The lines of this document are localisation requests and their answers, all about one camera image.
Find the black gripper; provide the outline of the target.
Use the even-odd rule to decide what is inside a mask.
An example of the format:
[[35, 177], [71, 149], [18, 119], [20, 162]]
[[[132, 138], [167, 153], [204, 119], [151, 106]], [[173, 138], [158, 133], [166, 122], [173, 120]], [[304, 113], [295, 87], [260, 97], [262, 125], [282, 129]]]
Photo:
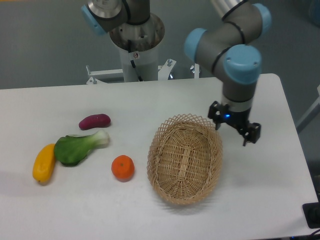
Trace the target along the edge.
[[211, 119], [218, 130], [225, 123], [238, 131], [243, 137], [243, 146], [247, 143], [255, 144], [261, 136], [261, 124], [249, 122], [252, 108], [252, 100], [235, 102], [223, 99], [221, 103], [214, 101], [208, 110], [208, 118]]

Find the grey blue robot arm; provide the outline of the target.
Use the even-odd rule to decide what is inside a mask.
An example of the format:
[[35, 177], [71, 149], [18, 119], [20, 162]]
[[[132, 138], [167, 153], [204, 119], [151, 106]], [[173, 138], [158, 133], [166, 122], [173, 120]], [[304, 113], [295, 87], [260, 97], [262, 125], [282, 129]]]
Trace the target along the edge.
[[[208, 117], [217, 128], [225, 123], [256, 143], [261, 125], [249, 121], [262, 57], [251, 42], [265, 34], [272, 16], [262, 4], [246, 0], [214, 0], [223, 24], [216, 31], [192, 30], [184, 53], [195, 64], [222, 82], [221, 101], [215, 101]], [[126, 82], [158, 80], [157, 47], [165, 35], [162, 20], [150, 10], [148, 0], [90, 0], [81, 7], [86, 23], [97, 35], [109, 34], [122, 54]]]

